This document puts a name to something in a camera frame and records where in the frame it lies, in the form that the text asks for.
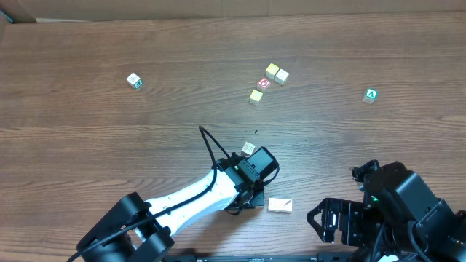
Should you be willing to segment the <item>white block red mark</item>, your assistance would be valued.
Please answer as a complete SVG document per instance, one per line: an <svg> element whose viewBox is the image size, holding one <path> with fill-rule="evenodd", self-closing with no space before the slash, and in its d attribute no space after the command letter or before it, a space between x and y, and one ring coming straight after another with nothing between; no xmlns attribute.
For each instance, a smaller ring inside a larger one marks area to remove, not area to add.
<svg viewBox="0 0 466 262"><path fill-rule="evenodd" d="M278 204L280 212L291 213L293 210L293 201L291 199L280 199Z"/></svg>

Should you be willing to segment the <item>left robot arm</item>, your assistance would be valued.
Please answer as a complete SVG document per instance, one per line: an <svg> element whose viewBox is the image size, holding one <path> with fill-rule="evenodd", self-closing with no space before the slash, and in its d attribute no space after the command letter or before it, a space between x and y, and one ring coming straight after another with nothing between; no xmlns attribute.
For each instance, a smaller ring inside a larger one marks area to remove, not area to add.
<svg viewBox="0 0 466 262"><path fill-rule="evenodd" d="M204 216L263 206L264 187L279 170L276 158L261 147L251 156L217 160L203 179L167 196L144 200L128 194L79 241L70 259L162 261L173 237Z"/></svg>

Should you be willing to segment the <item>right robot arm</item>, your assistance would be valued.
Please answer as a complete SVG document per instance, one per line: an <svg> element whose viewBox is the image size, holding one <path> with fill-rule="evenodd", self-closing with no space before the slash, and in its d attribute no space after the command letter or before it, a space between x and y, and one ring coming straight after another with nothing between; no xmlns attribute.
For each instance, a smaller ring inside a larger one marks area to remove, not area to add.
<svg viewBox="0 0 466 262"><path fill-rule="evenodd" d="M323 242L340 230L342 243L356 249L349 261L465 262L465 211L454 212L418 173L375 159L351 172L362 202L325 198L307 213Z"/></svg>

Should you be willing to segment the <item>white block green edge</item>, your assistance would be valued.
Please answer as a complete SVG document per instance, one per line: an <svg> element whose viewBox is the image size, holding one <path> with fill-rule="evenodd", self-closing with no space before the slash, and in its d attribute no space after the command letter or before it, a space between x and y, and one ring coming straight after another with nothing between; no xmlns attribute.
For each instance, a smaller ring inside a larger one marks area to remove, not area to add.
<svg viewBox="0 0 466 262"><path fill-rule="evenodd" d="M269 198L268 200L268 211L279 212L281 211L281 201L277 198Z"/></svg>

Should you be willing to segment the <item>white patterned block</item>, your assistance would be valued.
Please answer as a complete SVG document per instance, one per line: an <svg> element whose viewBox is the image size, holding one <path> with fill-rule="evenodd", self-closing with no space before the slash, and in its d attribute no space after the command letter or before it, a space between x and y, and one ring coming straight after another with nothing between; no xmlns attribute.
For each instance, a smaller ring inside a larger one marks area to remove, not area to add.
<svg viewBox="0 0 466 262"><path fill-rule="evenodd" d="M244 156L251 156L256 149L256 146L253 145L252 143L245 142L241 149L241 154Z"/></svg>

